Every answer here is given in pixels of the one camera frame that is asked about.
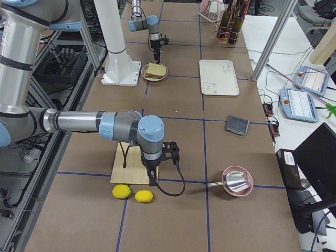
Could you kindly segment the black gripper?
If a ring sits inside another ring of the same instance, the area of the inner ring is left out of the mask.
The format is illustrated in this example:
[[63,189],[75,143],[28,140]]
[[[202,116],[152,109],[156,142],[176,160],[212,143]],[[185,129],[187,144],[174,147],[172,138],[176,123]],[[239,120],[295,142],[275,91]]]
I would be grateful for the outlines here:
[[154,52],[153,56],[154,56],[154,60],[157,64],[160,63],[160,48],[164,45],[168,45],[169,44],[169,38],[164,35],[159,35],[157,38],[154,38],[153,36],[150,37],[150,47],[151,50]]
[[157,186],[158,182],[156,167],[159,166],[162,161],[172,160],[178,172],[180,172],[179,150],[180,149],[177,146],[176,142],[163,142],[162,147],[157,153],[149,154],[143,152],[143,165],[145,166],[147,174],[149,176],[149,186]]

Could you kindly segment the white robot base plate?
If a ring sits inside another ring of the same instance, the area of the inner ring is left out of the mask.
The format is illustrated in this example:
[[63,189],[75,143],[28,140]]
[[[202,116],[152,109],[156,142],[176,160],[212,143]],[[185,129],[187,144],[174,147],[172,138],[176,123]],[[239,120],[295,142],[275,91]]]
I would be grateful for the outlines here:
[[120,62],[115,60],[114,62],[108,62],[108,67],[105,67],[105,71],[101,80],[103,85],[117,85],[117,86],[130,86],[135,87],[138,83],[139,73],[141,68],[140,61],[127,61]]

